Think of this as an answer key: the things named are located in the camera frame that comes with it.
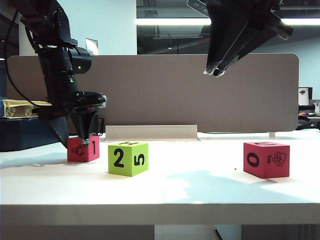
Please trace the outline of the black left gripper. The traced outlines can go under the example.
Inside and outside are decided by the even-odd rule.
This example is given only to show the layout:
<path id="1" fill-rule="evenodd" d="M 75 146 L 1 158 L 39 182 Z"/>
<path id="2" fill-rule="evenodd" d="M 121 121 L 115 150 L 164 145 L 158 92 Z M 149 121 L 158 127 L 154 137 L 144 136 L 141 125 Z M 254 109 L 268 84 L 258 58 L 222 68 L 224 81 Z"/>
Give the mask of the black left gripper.
<path id="1" fill-rule="evenodd" d="M 92 91 L 76 91 L 59 97 L 49 106 L 37 108 L 39 118 L 48 119 L 48 125 L 58 141 L 68 148 L 67 119 L 70 115 L 77 135 L 87 147 L 91 136 L 98 135 L 98 110 L 107 105 L 107 96 Z"/>

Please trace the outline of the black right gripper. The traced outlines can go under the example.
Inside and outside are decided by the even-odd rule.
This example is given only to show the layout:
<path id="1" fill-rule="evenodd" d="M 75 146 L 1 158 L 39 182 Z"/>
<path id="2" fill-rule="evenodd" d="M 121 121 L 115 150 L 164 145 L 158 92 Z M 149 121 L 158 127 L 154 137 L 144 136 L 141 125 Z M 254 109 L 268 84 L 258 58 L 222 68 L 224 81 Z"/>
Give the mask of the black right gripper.
<path id="1" fill-rule="evenodd" d="M 208 0 L 210 44 L 204 74 L 220 77 L 276 35 L 288 39 L 293 27 L 275 15 L 283 5 L 282 0 Z"/>

